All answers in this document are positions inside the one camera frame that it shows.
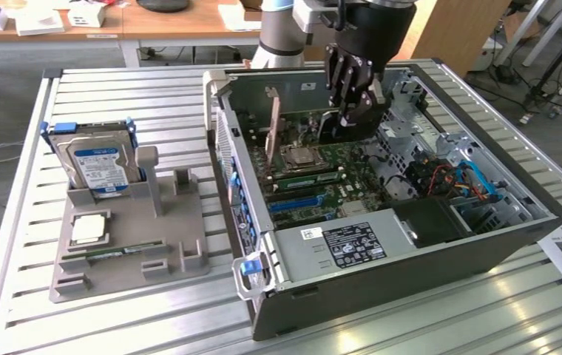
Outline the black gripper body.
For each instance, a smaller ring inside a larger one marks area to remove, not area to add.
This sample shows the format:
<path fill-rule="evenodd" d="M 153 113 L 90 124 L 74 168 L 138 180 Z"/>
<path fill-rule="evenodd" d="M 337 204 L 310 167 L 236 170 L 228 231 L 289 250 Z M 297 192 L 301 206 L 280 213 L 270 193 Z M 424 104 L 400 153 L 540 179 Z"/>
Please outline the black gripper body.
<path fill-rule="evenodd" d="M 338 1 L 334 43 L 366 60 L 373 73 L 398 54 L 412 20 L 414 1 Z"/>

